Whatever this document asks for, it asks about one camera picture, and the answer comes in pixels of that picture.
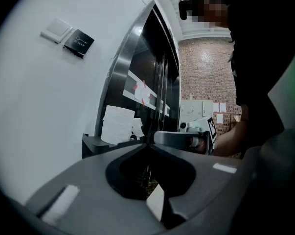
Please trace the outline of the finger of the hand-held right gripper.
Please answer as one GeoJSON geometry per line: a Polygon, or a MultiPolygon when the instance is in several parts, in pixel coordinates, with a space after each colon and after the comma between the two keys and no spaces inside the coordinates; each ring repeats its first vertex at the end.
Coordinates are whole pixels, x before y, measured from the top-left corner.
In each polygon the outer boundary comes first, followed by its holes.
{"type": "Polygon", "coordinates": [[[155,131],[151,133],[151,143],[192,152],[190,149],[190,140],[192,137],[202,138],[206,142],[206,132],[155,131]]]}

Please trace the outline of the black wall plate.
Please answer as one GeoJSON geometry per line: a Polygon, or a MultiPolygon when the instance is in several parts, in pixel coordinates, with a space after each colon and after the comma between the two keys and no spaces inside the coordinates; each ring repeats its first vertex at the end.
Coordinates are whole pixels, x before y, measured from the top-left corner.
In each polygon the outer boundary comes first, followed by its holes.
{"type": "Polygon", "coordinates": [[[81,30],[75,30],[64,43],[64,48],[71,51],[80,58],[84,58],[89,48],[93,44],[94,39],[81,30]]]}

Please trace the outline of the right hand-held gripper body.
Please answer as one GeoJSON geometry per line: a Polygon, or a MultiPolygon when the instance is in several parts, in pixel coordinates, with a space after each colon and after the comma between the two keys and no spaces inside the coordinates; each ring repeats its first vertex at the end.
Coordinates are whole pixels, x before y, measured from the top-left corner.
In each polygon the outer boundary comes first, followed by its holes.
{"type": "Polygon", "coordinates": [[[211,153],[214,151],[214,143],[217,137],[217,130],[213,118],[208,120],[208,123],[204,125],[203,129],[198,127],[188,127],[186,132],[206,132],[205,155],[211,155],[211,153]]]}

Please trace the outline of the dark glass door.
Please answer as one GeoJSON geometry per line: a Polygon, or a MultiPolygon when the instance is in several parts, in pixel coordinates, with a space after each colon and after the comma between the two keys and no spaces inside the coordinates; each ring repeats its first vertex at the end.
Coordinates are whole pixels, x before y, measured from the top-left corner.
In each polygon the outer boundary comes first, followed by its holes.
{"type": "Polygon", "coordinates": [[[133,110],[147,137],[152,131],[176,131],[180,110],[180,68],[169,29],[155,4],[141,33],[128,71],[119,107],[133,110]],[[132,89],[145,81],[150,104],[143,106],[132,89]]]}

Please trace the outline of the white wall switch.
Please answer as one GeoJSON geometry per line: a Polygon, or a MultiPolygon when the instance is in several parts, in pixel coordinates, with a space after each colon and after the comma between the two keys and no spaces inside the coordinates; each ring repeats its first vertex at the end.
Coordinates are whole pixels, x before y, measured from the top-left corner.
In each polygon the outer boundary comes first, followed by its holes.
{"type": "Polygon", "coordinates": [[[72,30],[72,26],[65,21],[55,18],[40,35],[59,44],[72,30]]]}

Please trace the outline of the person's right hand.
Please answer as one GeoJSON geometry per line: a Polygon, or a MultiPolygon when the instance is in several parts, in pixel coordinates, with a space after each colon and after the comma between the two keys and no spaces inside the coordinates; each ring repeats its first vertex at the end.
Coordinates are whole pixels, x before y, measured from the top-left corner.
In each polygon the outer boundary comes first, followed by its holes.
{"type": "Polygon", "coordinates": [[[190,149],[194,153],[205,154],[206,153],[205,140],[199,137],[192,137],[190,140],[190,149]]]}

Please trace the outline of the person's right forearm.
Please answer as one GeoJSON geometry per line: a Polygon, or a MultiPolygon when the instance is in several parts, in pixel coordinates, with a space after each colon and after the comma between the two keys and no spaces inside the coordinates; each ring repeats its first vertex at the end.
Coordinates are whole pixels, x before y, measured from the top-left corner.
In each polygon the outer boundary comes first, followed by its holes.
{"type": "Polygon", "coordinates": [[[240,152],[247,142],[249,113],[245,104],[241,105],[241,120],[227,133],[217,137],[214,143],[214,156],[229,157],[240,152]]]}

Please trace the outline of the white note with red tape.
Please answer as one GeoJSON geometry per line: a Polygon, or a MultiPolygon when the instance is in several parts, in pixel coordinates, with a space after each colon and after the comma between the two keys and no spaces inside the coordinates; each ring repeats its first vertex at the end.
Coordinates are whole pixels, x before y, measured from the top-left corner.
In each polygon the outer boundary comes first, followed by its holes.
{"type": "Polygon", "coordinates": [[[150,104],[151,90],[145,81],[138,81],[132,88],[135,92],[135,99],[139,100],[143,106],[150,104]]]}

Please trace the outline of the white toilet paper roll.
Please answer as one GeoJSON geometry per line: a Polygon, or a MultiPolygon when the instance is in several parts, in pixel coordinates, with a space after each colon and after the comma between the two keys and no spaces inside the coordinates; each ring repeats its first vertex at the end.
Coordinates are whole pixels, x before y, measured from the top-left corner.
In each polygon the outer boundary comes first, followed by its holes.
{"type": "Polygon", "coordinates": [[[132,110],[108,105],[103,117],[101,140],[113,145],[129,141],[134,115],[132,110]]]}

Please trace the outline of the person in dark clothes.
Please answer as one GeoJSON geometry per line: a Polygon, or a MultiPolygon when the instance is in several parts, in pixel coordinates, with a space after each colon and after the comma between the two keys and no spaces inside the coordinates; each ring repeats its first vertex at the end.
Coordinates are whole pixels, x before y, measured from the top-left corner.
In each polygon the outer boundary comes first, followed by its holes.
{"type": "Polygon", "coordinates": [[[236,102],[248,109],[247,150],[284,129],[268,94],[295,56],[295,0],[229,0],[227,9],[236,102]]]}

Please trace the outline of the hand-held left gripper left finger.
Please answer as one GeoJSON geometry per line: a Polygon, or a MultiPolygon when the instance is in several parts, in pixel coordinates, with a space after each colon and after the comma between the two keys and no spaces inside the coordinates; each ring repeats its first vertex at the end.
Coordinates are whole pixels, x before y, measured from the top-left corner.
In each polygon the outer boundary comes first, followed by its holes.
{"type": "Polygon", "coordinates": [[[41,186],[27,201],[26,208],[37,214],[66,185],[79,193],[57,228],[72,235],[155,235],[163,225],[144,200],[124,198],[107,183],[108,164],[132,150],[133,145],[80,160],[41,186]]]}

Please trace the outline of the metal door frame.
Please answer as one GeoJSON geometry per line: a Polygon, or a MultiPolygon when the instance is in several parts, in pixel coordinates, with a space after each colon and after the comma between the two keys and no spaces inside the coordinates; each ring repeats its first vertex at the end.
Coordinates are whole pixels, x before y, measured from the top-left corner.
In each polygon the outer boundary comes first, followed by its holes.
{"type": "Polygon", "coordinates": [[[128,71],[134,56],[135,48],[141,35],[138,30],[143,29],[145,26],[155,4],[155,1],[152,0],[140,12],[131,24],[113,58],[100,97],[94,131],[94,135],[96,137],[99,137],[102,133],[102,120],[105,114],[106,106],[112,105],[119,107],[122,103],[123,90],[128,71]]]}

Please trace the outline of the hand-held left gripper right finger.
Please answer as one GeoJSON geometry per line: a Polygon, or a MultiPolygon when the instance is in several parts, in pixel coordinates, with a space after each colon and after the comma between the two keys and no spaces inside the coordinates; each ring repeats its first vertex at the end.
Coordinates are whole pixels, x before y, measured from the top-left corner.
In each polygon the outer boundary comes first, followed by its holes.
{"type": "Polygon", "coordinates": [[[164,190],[163,221],[148,229],[230,229],[256,171],[256,148],[242,160],[150,145],[150,167],[164,190]]]}

